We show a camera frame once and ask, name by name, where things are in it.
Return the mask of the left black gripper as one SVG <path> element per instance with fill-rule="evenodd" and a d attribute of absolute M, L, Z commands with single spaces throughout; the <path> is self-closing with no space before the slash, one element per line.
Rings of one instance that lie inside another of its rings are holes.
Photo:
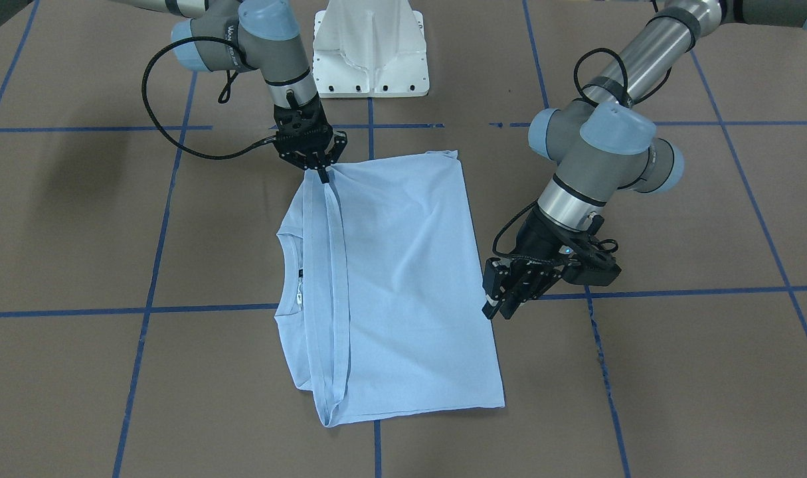
<path fill-rule="evenodd" d="M 509 320 L 523 303 L 540 297 L 560 280 L 564 281 L 561 272 L 573 253 L 565 245 L 569 236 L 582 232 L 596 236 L 604 223 L 603 216 L 592 212 L 588 226 L 582 230 L 565 229 L 548 218 L 540 206 L 525 206 L 509 223 L 519 218 L 524 218 L 524 223 L 519 227 L 512 251 L 503 254 L 503 261 L 488 258 L 485 262 L 486 302 L 482 312 L 488 320 L 498 312 Z"/>

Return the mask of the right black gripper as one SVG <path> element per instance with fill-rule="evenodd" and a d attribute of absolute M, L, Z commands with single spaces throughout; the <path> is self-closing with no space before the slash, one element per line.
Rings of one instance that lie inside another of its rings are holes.
<path fill-rule="evenodd" d="M 315 171 L 321 183 L 328 184 L 327 168 L 341 157 L 347 134 L 333 130 L 318 95 L 300 105 L 294 93 L 287 93 L 286 101 L 287 106 L 274 107 L 278 132 L 273 145 L 279 157 L 302 170 Z"/>

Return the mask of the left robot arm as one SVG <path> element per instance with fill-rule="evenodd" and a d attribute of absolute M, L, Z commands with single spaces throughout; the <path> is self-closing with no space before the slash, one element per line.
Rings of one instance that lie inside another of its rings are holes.
<path fill-rule="evenodd" d="M 512 251 L 495 249 L 486 260 L 486 318 L 509 319 L 559 281 L 604 287 L 620 275 L 618 243 L 597 237 L 603 208 L 617 191 L 670 190 L 685 166 L 682 152 L 658 138 L 635 106 L 699 39 L 729 23 L 807 29 L 807 1 L 667 1 L 622 52 L 600 49 L 612 63 L 575 82 L 575 100 L 533 118 L 529 146 L 556 170 L 519 212 L 525 221 Z"/>

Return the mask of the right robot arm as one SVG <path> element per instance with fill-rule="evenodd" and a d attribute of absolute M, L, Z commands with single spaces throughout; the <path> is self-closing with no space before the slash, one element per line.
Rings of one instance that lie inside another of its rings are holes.
<path fill-rule="evenodd" d="M 243 72 L 260 72 L 274 104 L 278 132 L 251 145 L 275 146 L 279 157 L 327 183 L 327 168 L 337 163 L 347 136 L 331 127 L 312 78 L 300 27 L 288 1 L 135 1 L 136 8 L 182 17 L 171 43 L 145 67 L 141 96 L 151 120 L 147 97 L 152 68 L 167 52 L 192 72 L 226 72 L 220 103 L 230 99 L 231 85 Z"/>

